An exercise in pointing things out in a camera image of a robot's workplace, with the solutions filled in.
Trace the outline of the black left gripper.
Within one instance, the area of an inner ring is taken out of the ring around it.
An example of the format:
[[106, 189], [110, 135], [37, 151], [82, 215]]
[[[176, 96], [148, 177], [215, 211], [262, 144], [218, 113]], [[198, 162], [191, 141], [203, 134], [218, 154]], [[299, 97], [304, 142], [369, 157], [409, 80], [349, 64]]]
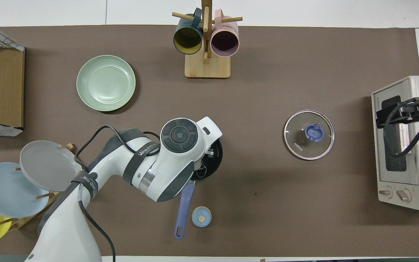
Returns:
[[217, 159], [219, 156], [219, 146], [218, 145], [212, 145], [208, 151], [205, 152], [203, 156], [204, 161], [213, 161]]

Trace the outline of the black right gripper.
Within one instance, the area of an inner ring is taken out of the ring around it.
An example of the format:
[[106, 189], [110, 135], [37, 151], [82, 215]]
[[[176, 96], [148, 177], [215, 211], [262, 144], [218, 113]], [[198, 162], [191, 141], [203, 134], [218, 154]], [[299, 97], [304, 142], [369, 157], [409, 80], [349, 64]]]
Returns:
[[381, 109], [376, 112], [376, 127], [384, 129], [388, 125], [411, 124], [419, 121], [419, 106], [416, 98], [405, 101], [395, 96], [382, 102]]

